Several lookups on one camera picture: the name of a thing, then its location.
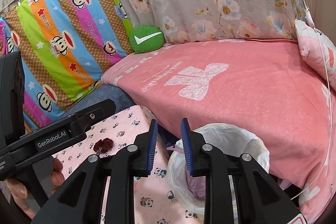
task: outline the bow print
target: bow print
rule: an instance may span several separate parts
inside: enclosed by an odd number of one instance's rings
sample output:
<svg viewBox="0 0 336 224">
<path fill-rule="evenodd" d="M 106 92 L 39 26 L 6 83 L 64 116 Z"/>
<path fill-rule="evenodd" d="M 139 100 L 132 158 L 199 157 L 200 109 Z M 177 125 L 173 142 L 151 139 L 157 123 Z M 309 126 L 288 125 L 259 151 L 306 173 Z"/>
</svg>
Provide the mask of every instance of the bow print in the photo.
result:
<svg viewBox="0 0 336 224">
<path fill-rule="evenodd" d="M 209 81 L 216 75 L 226 71 L 228 64 L 213 63 L 206 66 L 205 70 L 188 67 L 173 76 L 164 85 L 188 85 L 179 91 L 181 97 L 196 101 L 204 99 L 209 89 Z"/>
</svg>

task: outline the striped blanket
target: striped blanket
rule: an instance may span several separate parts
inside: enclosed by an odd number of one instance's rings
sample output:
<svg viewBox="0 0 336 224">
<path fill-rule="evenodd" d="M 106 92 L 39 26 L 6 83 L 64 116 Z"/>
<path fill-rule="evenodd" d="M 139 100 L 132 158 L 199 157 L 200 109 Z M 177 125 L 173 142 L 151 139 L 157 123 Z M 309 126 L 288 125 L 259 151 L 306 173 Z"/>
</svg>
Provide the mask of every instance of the striped blanket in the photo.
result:
<svg viewBox="0 0 336 224">
<path fill-rule="evenodd" d="M 132 53 L 119 0 L 22 0 L 0 19 L 0 54 L 21 51 L 28 130 L 57 120 Z"/>
</svg>

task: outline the finger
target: finger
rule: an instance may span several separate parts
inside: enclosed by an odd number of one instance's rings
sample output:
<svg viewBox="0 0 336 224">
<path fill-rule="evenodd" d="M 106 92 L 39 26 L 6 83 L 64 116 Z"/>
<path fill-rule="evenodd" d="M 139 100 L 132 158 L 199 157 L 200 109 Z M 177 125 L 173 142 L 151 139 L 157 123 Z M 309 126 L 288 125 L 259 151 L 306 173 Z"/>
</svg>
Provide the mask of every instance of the finger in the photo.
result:
<svg viewBox="0 0 336 224">
<path fill-rule="evenodd" d="M 13 199 L 15 203 L 21 208 L 21 210 L 30 218 L 33 219 L 35 216 L 35 213 L 31 208 L 29 208 L 29 205 L 27 204 L 26 200 L 19 198 L 13 194 Z"/>
<path fill-rule="evenodd" d="M 61 172 L 52 172 L 50 180 L 55 186 L 60 186 L 65 181 L 64 175 Z"/>
<path fill-rule="evenodd" d="M 59 187 L 59 186 L 56 186 L 54 189 L 51 190 L 51 194 L 52 194 L 52 195 L 56 192 L 56 190 L 58 189 L 58 187 Z"/>
<path fill-rule="evenodd" d="M 10 192 L 18 198 L 26 199 L 29 196 L 27 188 L 14 178 L 7 179 L 7 186 Z"/>
<path fill-rule="evenodd" d="M 54 160 L 54 170 L 57 171 L 57 172 L 62 172 L 62 170 L 63 170 L 63 164 L 57 158 L 55 158 L 55 160 Z"/>
</svg>

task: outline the panda print sheet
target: panda print sheet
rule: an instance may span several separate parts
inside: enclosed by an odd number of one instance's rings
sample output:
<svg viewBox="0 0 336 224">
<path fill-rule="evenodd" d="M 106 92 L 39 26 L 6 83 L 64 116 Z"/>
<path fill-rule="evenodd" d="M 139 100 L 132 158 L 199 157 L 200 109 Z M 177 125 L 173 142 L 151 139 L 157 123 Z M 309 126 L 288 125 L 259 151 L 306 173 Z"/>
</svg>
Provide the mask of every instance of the panda print sheet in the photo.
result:
<svg viewBox="0 0 336 224">
<path fill-rule="evenodd" d="M 132 144 L 138 134 L 149 130 L 154 115 L 142 106 L 132 106 L 106 120 L 97 123 L 87 132 L 87 138 L 67 148 L 54 157 L 63 163 L 63 174 L 67 178 L 89 155 L 94 154 L 95 143 L 110 138 L 114 146 L 100 157 L 116 154 L 123 147 Z M 166 180 L 167 150 L 158 138 L 154 167 L 148 178 L 134 178 L 134 215 L 138 224 L 199 224 L 196 214 L 186 211 L 176 200 Z M 101 224 L 105 223 L 105 208 L 109 179 L 106 183 L 101 214 Z"/>
</svg>

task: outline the white wire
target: white wire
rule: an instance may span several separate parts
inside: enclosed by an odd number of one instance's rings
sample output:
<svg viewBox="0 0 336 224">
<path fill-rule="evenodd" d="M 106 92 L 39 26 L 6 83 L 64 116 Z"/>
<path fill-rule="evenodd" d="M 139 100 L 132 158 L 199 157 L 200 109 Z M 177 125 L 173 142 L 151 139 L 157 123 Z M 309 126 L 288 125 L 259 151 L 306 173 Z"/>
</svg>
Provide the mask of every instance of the white wire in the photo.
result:
<svg viewBox="0 0 336 224">
<path fill-rule="evenodd" d="M 329 157 L 329 152 L 330 152 L 330 143 L 331 143 L 331 131 L 332 131 L 332 108 L 331 108 L 331 92 L 330 92 L 330 85 L 329 85 L 329 77 L 328 77 L 328 70 L 327 70 L 327 63 L 326 63 L 326 59 L 324 57 L 324 51 L 322 49 L 322 44 L 321 44 L 321 41 L 320 41 L 320 36 L 318 35 L 317 33 L 317 30 L 315 28 L 315 24 L 311 18 L 311 15 L 310 15 L 310 12 L 309 12 L 309 8 L 305 2 L 305 0 L 303 0 L 303 5 L 305 6 L 306 8 L 306 18 L 308 20 L 308 23 L 310 25 L 311 28 L 314 29 L 316 35 L 317 35 L 317 39 L 319 40 L 319 44 L 320 44 L 320 49 L 321 49 L 321 53 L 322 53 L 322 56 L 323 56 L 323 62 L 324 62 L 324 68 L 325 68 L 325 75 L 326 75 L 326 78 L 327 78 L 327 83 L 328 83 L 328 92 L 329 92 L 329 118 L 330 118 L 330 132 L 329 132 L 329 144 L 328 144 L 328 152 L 327 152 L 327 155 L 325 157 L 325 161 L 323 163 L 323 166 L 320 170 L 320 172 L 317 174 L 317 176 L 313 179 L 312 182 L 310 182 L 308 184 L 308 186 L 306 186 L 300 193 L 298 193 L 295 197 L 291 198 L 291 200 L 297 198 L 298 196 L 300 196 L 302 193 L 304 193 L 316 180 L 317 178 L 320 176 L 320 174 L 322 173 L 322 170 L 323 170 L 323 167 L 325 166 L 326 162 L 328 161 L 328 157 Z"/>
</svg>

